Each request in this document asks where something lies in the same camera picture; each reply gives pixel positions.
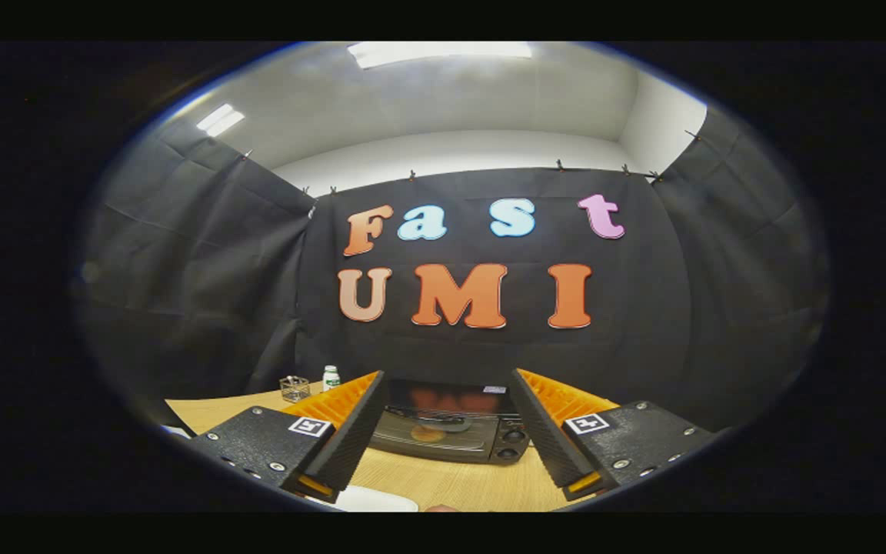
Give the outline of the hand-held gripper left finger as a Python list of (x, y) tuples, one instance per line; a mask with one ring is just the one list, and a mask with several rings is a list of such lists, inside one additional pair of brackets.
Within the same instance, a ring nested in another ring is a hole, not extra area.
[(335, 502), (365, 455), (388, 392), (386, 375), (372, 372), (289, 407), (251, 406), (186, 444), (269, 489)]

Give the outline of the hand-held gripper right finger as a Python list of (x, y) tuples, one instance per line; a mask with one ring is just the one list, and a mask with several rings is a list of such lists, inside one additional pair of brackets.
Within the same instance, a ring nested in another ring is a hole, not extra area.
[(510, 396), (567, 501), (657, 476), (721, 435), (651, 401), (620, 405), (526, 369), (513, 369)]

